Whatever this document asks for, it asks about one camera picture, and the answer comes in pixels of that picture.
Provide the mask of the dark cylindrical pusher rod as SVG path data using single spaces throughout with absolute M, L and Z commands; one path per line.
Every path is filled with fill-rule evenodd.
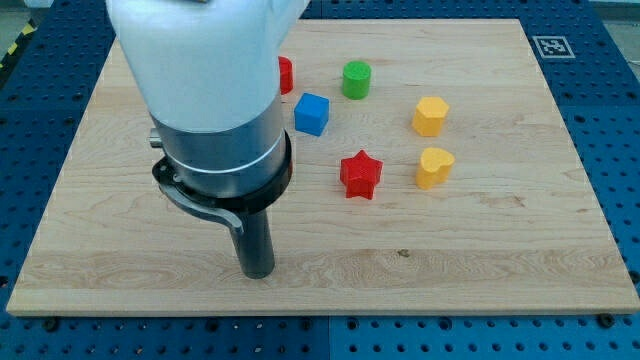
M 234 230 L 232 240 L 244 275 L 251 279 L 267 277 L 275 268 L 268 215 L 260 212 L 236 213 L 242 231 Z

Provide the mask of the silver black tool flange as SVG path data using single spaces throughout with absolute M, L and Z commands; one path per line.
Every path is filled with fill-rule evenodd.
M 271 205 L 291 174 L 291 143 L 281 96 L 260 114 L 220 131 L 196 131 L 153 120 L 165 157 L 153 175 L 162 193 L 183 211 L 242 235 L 243 215 Z

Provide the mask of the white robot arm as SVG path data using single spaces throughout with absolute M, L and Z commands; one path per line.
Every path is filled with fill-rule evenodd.
M 268 207 L 292 175 L 278 55 L 306 0 L 110 0 L 108 15 L 153 121 L 160 190 L 225 225 L 243 273 L 275 260 Z

